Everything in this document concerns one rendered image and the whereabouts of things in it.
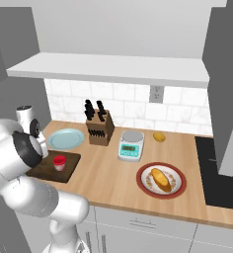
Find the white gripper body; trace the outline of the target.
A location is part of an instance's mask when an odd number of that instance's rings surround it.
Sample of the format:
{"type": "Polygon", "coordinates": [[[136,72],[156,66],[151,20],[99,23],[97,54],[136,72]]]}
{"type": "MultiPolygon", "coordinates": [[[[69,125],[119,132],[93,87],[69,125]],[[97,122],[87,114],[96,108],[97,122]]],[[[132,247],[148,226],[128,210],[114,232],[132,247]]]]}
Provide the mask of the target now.
{"type": "Polygon", "coordinates": [[[42,158],[47,157],[48,156],[47,144],[46,144],[46,140],[45,140],[45,137],[43,136],[42,132],[39,133],[37,141],[40,144],[40,147],[42,150],[42,158]]]}

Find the small red-lidded jar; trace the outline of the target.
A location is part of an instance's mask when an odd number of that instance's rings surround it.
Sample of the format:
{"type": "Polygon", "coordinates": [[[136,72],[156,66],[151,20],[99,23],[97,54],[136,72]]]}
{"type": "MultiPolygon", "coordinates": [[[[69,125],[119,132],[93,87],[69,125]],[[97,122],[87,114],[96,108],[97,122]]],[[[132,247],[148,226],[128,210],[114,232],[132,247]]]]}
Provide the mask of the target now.
{"type": "Polygon", "coordinates": [[[64,156],[55,156],[53,158],[53,166],[56,171],[62,171],[65,167],[66,159],[64,156]]]}

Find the dark wooden cutting board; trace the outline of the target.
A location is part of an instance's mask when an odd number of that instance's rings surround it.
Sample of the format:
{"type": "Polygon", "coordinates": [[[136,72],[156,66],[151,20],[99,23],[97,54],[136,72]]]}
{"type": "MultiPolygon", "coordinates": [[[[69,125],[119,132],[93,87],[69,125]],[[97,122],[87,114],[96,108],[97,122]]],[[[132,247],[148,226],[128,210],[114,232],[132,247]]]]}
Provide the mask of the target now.
{"type": "Polygon", "coordinates": [[[81,155],[78,153],[62,152],[50,150],[48,156],[35,168],[27,172],[30,177],[58,182],[67,183],[73,174],[81,155]],[[62,171],[57,171],[53,165],[53,158],[55,156],[65,157],[65,166],[62,171]]]}

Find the golden croissant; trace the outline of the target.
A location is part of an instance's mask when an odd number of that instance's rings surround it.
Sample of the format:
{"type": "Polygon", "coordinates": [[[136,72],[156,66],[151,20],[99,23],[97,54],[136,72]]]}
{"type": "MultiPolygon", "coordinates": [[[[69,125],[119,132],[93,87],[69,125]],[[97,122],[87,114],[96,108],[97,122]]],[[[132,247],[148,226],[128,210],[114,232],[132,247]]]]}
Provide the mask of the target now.
{"type": "Polygon", "coordinates": [[[156,185],[164,192],[169,193],[172,191],[171,184],[165,174],[157,168],[151,170],[151,174],[156,185]]]}

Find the light blue plate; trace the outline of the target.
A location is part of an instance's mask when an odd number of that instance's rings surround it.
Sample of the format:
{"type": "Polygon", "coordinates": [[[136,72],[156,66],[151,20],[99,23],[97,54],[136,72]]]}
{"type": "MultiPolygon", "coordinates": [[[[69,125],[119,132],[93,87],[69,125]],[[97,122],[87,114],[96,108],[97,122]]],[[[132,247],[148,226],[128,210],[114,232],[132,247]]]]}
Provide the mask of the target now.
{"type": "Polygon", "coordinates": [[[47,144],[57,150],[68,150],[79,146],[84,140],[84,133],[76,128],[63,128],[52,133],[47,144]]]}

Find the wooden knife block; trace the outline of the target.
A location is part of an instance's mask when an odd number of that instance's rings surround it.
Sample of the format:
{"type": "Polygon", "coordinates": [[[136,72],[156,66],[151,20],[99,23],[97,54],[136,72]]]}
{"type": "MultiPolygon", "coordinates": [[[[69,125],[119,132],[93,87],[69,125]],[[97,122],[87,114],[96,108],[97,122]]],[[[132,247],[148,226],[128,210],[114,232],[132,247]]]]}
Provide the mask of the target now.
{"type": "Polygon", "coordinates": [[[90,100],[85,101],[86,126],[89,142],[94,145],[108,146],[115,130],[109,110],[104,108],[103,102],[97,102],[95,109],[90,100]]]}

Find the white kitchen scale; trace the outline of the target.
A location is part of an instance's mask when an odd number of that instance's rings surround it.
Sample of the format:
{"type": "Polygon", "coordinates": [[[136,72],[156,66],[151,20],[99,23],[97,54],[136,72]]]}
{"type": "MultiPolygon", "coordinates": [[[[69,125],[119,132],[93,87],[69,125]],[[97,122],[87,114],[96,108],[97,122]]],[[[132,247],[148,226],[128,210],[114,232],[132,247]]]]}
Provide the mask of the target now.
{"type": "Polygon", "coordinates": [[[121,161],[139,162],[144,147],[144,133],[138,130],[125,130],[118,143],[117,158],[121,161]]]}

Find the light grey cupboard door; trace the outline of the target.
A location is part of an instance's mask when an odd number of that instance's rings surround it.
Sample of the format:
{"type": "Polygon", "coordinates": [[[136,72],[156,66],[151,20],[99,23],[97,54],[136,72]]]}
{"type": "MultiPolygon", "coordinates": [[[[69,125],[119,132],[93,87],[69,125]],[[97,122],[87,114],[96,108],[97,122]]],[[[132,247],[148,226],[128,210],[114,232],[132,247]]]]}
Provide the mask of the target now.
{"type": "Polygon", "coordinates": [[[98,224],[102,249],[102,234],[106,235],[107,253],[190,253],[190,240],[98,224]]]}
{"type": "Polygon", "coordinates": [[[90,206],[88,216],[86,219],[77,225],[78,233],[81,239],[87,244],[86,241],[86,231],[90,232],[90,240],[92,246],[92,253],[100,253],[99,244],[98,244],[98,233],[97,233],[97,224],[96,224],[96,215],[95,208],[90,206]]]}

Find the red-rimmed white plate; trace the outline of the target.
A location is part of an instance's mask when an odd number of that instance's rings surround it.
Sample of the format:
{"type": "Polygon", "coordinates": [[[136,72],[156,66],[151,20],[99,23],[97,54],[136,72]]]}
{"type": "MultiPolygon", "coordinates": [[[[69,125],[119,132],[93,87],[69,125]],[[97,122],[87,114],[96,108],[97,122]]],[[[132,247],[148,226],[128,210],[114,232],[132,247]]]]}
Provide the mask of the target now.
{"type": "Polygon", "coordinates": [[[136,183],[147,195],[162,200],[180,196],[187,187],[185,175],[177,167],[163,162],[152,162],[143,165],[136,174],[136,183]],[[152,176],[153,169],[159,169],[168,178],[171,186],[170,192],[165,192],[156,184],[152,176]]]}

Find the small yellow pastry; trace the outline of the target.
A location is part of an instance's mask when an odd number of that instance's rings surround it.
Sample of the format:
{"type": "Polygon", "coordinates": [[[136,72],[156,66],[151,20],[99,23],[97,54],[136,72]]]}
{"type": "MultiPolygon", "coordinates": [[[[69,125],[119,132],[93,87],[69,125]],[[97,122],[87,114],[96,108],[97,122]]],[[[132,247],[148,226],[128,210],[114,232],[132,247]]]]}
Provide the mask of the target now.
{"type": "Polygon", "coordinates": [[[166,140],[166,136],[163,132],[155,132],[153,134],[153,137],[155,140],[157,140],[159,142],[164,142],[166,140]]]}

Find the wide light grey drawer front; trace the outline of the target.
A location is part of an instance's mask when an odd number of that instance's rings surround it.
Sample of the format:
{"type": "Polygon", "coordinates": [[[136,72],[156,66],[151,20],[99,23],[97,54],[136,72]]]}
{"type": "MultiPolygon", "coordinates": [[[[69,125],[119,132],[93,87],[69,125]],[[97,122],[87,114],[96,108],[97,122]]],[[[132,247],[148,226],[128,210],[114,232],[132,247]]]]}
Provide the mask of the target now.
{"type": "Polygon", "coordinates": [[[114,227],[126,228],[142,232],[149,232],[180,239],[192,240],[196,224],[187,221],[170,219],[160,216],[152,216],[130,211],[119,211],[95,207],[97,223],[114,227]],[[130,220],[140,220],[156,224],[156,229],[130,225],[130,220]]]}

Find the black hob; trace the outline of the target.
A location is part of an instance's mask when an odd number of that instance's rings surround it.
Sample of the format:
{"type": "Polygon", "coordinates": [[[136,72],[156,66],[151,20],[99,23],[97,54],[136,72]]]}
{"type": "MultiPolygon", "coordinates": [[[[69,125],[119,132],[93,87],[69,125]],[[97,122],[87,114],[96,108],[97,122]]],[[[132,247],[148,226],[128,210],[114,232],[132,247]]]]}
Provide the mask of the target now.
{"type": "Polygon", "coordinates": [[[195,146],[205,203],[233,210],[233,177],[218,174],[213,139],[196,136],[195,146]]]}

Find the narrow light grey drawer front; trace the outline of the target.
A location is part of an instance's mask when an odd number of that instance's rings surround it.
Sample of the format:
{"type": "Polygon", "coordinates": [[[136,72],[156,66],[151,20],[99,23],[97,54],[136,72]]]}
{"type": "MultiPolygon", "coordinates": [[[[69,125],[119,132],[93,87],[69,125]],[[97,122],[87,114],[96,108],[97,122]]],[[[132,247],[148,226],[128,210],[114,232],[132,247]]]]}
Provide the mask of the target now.
{"type": "Polygon", "coordinates": [[[233,253],[233,229],[199,224],[190,253],[233,253]]]}

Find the white wall shelf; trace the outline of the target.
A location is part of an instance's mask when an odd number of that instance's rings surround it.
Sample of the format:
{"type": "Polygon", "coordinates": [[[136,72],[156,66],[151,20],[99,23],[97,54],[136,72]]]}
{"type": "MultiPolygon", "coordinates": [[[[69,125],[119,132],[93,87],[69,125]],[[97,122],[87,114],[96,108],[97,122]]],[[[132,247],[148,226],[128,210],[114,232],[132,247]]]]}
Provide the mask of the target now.
{"type": "Polygon", "coordinates": [[[7,69],[9,76],[206,88],[201,59],[40,52],[7,69]]]}

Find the grey wall socket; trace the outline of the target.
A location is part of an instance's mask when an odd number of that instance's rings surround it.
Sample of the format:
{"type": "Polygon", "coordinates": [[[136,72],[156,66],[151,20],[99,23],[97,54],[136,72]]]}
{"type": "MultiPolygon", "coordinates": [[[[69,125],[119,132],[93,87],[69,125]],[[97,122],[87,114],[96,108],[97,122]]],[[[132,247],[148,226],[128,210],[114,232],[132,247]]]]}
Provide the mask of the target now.
{"type": "Polygon", "coordinates": [[[164,87],[151,85],[149,102],[162,104],[163,98],[164,98],[164,87]]]}

